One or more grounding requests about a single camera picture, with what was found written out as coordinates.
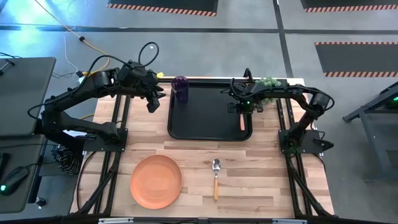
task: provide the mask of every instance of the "yellow cable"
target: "yellow cable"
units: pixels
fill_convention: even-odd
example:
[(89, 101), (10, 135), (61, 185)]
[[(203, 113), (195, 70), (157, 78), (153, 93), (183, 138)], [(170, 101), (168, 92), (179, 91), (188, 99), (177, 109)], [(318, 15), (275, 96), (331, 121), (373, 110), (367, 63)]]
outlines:
[[(75, 31), (69, 29), (69, 27), (67, 27), (65, 24), (63, 24), (63, 23), (62, 23), (59, 19), (57, 19), (53, 14), (51, 14), (51, 12), (49, 12), (48, 10), (46, 10), (46, 8), (44, 8), (43, 5), (41, 5), (37, 0), (35, 0), (35, 2), (36, 2), (37, 4), (39, 4), (39, 6), (40, 6), (42, 9), (44, 9), (48, 14), (50, 14), (50, 16), (52, 16), (56, 21), (58, 21), (62, 26), (64, 26), (69, 32), (71, 32), (72, 34), (75, 34), (78, 38), (81, 37), (81, 36), (80, 36), (79, 34), (77, 34)], [(100, 49), (94, 47), (94, 46), (91, 45), (87, 40), (83, 40), (83, 42), (84, 42), (85, 44), (87, 44), (88, 46), (90, 46), (92, 49), (97, 50), (97, 51), (101, 52), (102, 54), (105, 54), (105, 55), (106, 55), (106, 53), (105, 53), (104, 51), (102, 51), (102, 50), (100, 50)], [(109, 64), (109, 58), (106, 59), (106, 63), (105, 63), (101, 68), (95, 70), (94, 72), (91, 72), (91, 74), (96, 73), (96, 72), (98, 72), (98, 71), (101, 71), (101, 70), (104, 69), (106, 66), (108, 66), (108, 64)]]
[(86, 119), (86, 118), (89, 118), (89, 117), (92, 117), (92, 116), (94, 116), (94, 114), (89, 114), (89, 115), (86, 115), (86, 116), (81, 117), (81, 118), (79, 118), (79, 119)]

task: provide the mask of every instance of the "orange and white striped edge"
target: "orange and white striped edge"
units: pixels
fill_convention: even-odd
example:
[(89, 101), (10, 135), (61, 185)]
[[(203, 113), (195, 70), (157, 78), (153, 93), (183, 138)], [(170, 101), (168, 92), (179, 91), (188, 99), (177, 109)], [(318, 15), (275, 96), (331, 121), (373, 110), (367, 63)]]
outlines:
[(167, 7), (152, 7), (152, 6), (133, 6), (127, 4), (108, 4), (108, 8), (111, 9), (130, 9), (130, 10), (140, 10), (148, 12), (168, 12), (174, 14), (186, 14), (186, 15), (196, 15), (196, 16), (216, 16), (217, 13), (210, 11), (198, 11), (198, 10), (188, 10), (188, 9), (172, 9)]
[(398, 5), (378, 5), (378, 6), (341, 6), (341, 7), (310, 7), (304, 9), (305, 12), (348, 12), (348, 11), (370, 11), (397, 9)]
[[(384, 45), (398, 45), (398, 42), (316, 42), (315, 45), (364, 45), (364, 44), (384, 44)], [(351, 77), (351, 78), (386, 78), (386, 77), (398, 77), (398, 72), (324, 72), (326, 77)]]

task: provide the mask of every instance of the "black tray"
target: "black tray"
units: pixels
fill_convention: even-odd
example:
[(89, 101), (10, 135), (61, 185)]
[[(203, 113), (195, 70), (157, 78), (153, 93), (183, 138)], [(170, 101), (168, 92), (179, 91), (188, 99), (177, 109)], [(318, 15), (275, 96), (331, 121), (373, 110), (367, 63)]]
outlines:
[(251, 114), (244, 114), (244, 131), (240, 115), (228, 112), (228, 103), (237, 101), (227, 93), (229, 82), (190, 81), (188, 103), (181, 104), (170, 96), (167, 130), (175, 139), (244, 141), (252, 134)]

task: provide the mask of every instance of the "floor mat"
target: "floor mat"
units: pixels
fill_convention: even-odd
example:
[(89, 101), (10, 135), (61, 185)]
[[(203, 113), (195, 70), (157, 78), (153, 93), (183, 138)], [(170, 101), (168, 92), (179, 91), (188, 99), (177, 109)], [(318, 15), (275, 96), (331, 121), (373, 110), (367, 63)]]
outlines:
[(107, 7), (196, 16), (216, 16), (218, 0), (109, 0)]
[(326, 77), (396, 77), (398, 42), (316, 42)]
[(306, 12), (343, 12), (397, 9), (398, 0), (301, 0)]

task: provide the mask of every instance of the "computer mouse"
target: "computer mouse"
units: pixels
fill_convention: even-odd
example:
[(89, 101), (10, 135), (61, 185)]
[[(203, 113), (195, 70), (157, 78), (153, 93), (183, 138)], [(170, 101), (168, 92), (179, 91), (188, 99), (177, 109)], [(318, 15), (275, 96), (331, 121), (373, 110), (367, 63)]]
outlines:
[(0, 194), (8, 196), (12, 195), (28, 176), (29, 171), (24, 166), (13, 169), (0, 184)]

